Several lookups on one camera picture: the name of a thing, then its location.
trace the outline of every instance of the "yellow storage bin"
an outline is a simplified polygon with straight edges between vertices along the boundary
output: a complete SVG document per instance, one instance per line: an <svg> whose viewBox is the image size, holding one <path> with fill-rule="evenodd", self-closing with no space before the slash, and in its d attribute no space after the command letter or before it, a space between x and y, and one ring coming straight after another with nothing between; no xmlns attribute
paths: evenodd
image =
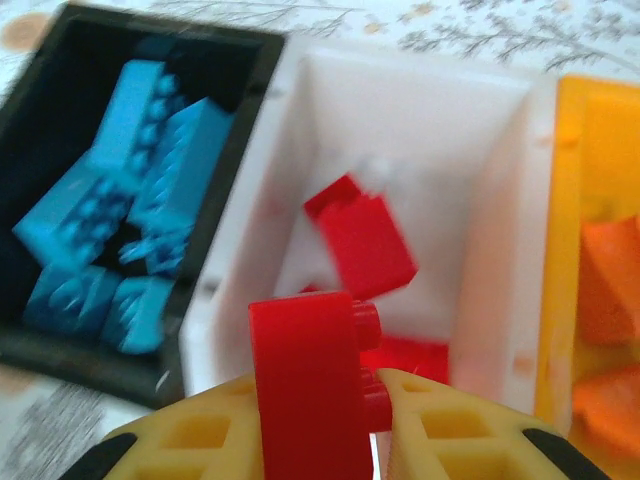
<svg viewBox="0 0 640 480"><path fill-rule="evenodd" d="M615 480L637 479L640 459L614 455L572 422L571 390L580 379L640 363L637 344L594 347L575 335L581 222L640 213L640 89L563 78L556 120L536 414Z"/></svg>

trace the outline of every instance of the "table surface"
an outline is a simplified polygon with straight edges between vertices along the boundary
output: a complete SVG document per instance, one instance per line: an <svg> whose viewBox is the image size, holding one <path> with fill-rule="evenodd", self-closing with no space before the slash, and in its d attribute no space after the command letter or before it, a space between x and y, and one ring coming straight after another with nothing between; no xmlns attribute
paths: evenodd
<svg viewBox="0 0 640 480"><path fill-rule="evenodd" d="M0 2L0 101L63 2ZM640 0L97 0L124 10L358 39L640 82ZM0 480L55 480L142 407L0 366Z"/></svg>

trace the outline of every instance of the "lego brick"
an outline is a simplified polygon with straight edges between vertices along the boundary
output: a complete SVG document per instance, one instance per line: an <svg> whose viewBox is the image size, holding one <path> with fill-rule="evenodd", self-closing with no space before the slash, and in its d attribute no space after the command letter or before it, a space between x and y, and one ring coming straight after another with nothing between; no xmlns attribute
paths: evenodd
<svg viewBox="0 0 640 480"><path fill-rule="evenodd" d="M118 229L131 202L115 182L81 157L13 228L45 266L79 270L95 260Z"/></svg>
<svg viewBox="0 0 640 480"><path fill-rule="evenodd" d="M102 267L75 272L48 265L27 303L24 322L41 330L95 338L120 281L118 275Z"/></svg>
<svg viewBox="0 0 640 480"><path fill-rule="evenodd" d="M370 480L378 422L364 395L377 387L363 381L358 351L380 335L375 307L343 292L302 295L250 305L249 324L265 480Z"/></svg>
<svg viewBox="0 0 640 480"><path fill-rule="evenodd" d="M640 339L640 235L636 217L582 226L578 329L595 345Z"/></svg>
<svg viewBox="0 0 640 480"><path fill-rule="evenodd" d="M302 290L300 290L298 293L317 293L320 291L322 291L320 287L318 287L315 283L310 283L309 285L304 287Z"/></svg>
<svg viewBox="0 0 640 480"><path fill-rule="evenodd" d="M184 108L175 75L163 62L131 60L122 68L88 163L137 192L152 167L167 118Z"/></svg>
<svg viewBox="0 0 640 480"><path fill-rule="evenodd" d="M383 335L380 347L360 354L362 365L378 370L394 368L449 384L449 346Z"/></svg>
<svg viewBox="0 0 640 480"><path fill-rule="evenodd" d="M369 369L360 367L361 372L364 370L368 370L371 373ZM393 423L393 409L387 387L373 373L371 373L371 376L367 374L366 377L362 377L362 385L367 432L380 433L390 431Z"/></svg>
<svg viewBox="0 0 640 480"><path fill-rule="evenodd" d="M122 353L157 350L164 338L162 312L172 282L158 277L125 279L116 290L100 340Z"/></svg>
<svg viewBox="0 0 640 480"><path fill-rule="evenodd" d="M620 453L640 458L640 365L579 380L573 411L594 438Z"/></svg>
<svg viewBox="0 0 640 480"><path fill-rule="evenodd" d="M184 258L191 229L144 232L142 240L120 249L120 262L143 259L150 275L173 276Z"/></svg>
<svg viewBox="0 0 640 480"><path fill-rule="evenodd" d="M121 222L118 230L104 244L104 250L92 263L129 277L146 277L149 275L144 258L121 262L122 252L127 245L137 245L143 238L143 232L135 225Z"/></svg>
<svg viewBox="0 0 640 480"><path fill-rule="evenodd" d="M317 220L322 211L332 204L346 205L363 194L351 175L343 175L314 197L304 202L304 211L311 220Z"/></svg>
<svg viewBox="0 0 640 480"><path fill-rule="evenodd" d="M209 99L173 115L128 221L155 230L192 227L232 122Z"/></svg>
<svg viewBox="0 0 640 480"><path fill-rule="evenodd" d="M400 288L418 272L382 196L330 205L316 225L345 289L358 300Z"/></svg>

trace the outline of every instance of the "black storage bin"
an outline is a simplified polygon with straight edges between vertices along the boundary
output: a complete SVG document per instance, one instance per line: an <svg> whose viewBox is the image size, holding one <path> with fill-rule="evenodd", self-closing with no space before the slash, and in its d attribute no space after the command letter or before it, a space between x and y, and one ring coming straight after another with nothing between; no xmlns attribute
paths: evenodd
<svg viewBox="0 0 640 480"><path fill-rule="evenodd" d="M151 408L184 397L180 326L283 46L274 34L65 7L0 111L1 362ZM150 356L24 326L20 315L41 267L11 234L91 146L120 70L133 58L166 62L191 101L206 96L235 112L164 310L163 346ZM135 232L121 228L116 235ZM108 252L101 258L118 268L112 260ZM139 265L127 268L125 275L139 274Z"/></svg>

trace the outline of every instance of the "orange building block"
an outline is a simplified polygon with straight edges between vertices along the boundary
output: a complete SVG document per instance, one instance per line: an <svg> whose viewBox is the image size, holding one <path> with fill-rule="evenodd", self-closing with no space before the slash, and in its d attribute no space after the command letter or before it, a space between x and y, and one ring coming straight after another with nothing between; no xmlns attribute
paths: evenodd
<svg viewBox="0 0 640 480"><path fill-rule="evenodd" d="M578 325L591 344L619 345L640 338L640 230L635 217L582 226Z"/></svg>
<svg viewBox="0 0 640 480"><path fill-rule="evenodd" d="M595 437L640 458L640 365L577 382L573 411Z"/></svg>

